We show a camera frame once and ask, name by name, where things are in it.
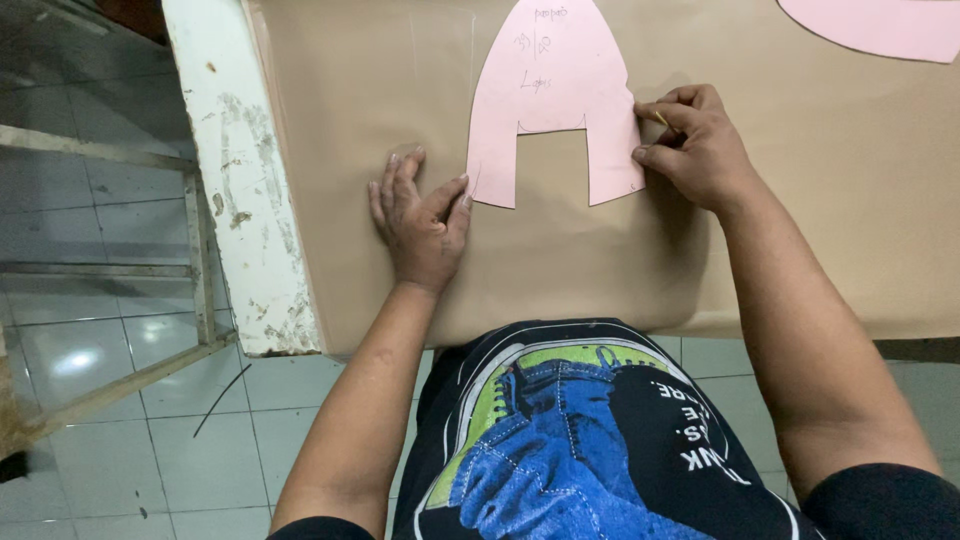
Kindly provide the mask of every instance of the blue denim print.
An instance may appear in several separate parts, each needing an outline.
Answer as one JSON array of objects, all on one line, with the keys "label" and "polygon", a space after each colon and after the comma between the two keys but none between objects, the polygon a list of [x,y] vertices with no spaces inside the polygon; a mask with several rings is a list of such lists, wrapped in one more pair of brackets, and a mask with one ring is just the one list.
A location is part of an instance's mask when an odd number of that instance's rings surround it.
[{"label": "blue denim print", "polygon": [[709,538],[636,492],[610,411],[621,364],[603,349],[604,367],[552,359],[497,380],[507,415],[470,448],[450,493],[464,527],[484,538]]}]

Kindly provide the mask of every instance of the printed sneaker graphic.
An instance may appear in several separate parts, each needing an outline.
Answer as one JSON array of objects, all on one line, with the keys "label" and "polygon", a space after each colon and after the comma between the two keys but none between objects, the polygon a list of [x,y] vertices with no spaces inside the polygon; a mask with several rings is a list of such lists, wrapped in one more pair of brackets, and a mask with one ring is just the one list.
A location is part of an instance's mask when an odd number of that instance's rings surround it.
[{"label": "printed sneaker graphic", "polygon": [[422,511],[459,507],[461,524],[485,538],[709,538],[646,507],[610,411],[622,369],[648,366],[688,382],[669,359],[609,338],[501,355],[468,393],[463,444]]}]

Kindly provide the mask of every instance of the black t-shirt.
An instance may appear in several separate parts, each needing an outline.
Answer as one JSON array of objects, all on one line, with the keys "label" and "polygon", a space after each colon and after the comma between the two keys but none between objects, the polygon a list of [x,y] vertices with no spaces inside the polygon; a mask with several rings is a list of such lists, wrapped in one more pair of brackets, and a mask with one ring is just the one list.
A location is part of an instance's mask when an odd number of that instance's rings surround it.
[{"label": "black t-shirt", "polygon": [[[696,383],[615,319],[516,323],[447,350],[417,423],[395,539],[960,538],[960,492],[902,465],[840,471],[798,511]],[[371,536],[315,517],[271,538]]]}]

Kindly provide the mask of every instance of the hand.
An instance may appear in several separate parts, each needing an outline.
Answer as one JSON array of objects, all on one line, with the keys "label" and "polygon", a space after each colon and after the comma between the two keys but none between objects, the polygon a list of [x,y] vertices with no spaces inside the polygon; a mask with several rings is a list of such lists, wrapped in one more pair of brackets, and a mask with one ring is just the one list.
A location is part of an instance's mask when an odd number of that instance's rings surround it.
[{"label": "hand", "polygon": [[661,172],[694,204],[723,213],[765,189],[713,86],[681,86],[634,111],[657,122],[659,113],[671,126],[656,144],[636,147],[634,160]]},{"label": "hand", "polygon": [[464,193],[465,174],[421,200],[414,177],[424,159],[422,147],[403,161],[391,154],[383,182],[370,183],[370,211],[390,246],[396,283],[440,296],[460,266],[473,199]]}]

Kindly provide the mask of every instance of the left hand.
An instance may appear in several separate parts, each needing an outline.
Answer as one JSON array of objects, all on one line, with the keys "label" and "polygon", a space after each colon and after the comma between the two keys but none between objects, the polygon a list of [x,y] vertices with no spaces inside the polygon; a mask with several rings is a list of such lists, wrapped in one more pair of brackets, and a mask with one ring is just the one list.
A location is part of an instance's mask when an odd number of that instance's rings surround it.
[{"label": "left hand", "polygon": [[391,154],[383,181],[370,183],[370,210],[390,247],[396,283],[439,297],[460,267],[473,199],[464,193],[465,174],[421,200],[414,177],[425,159],[423,147],[403,161]]}]

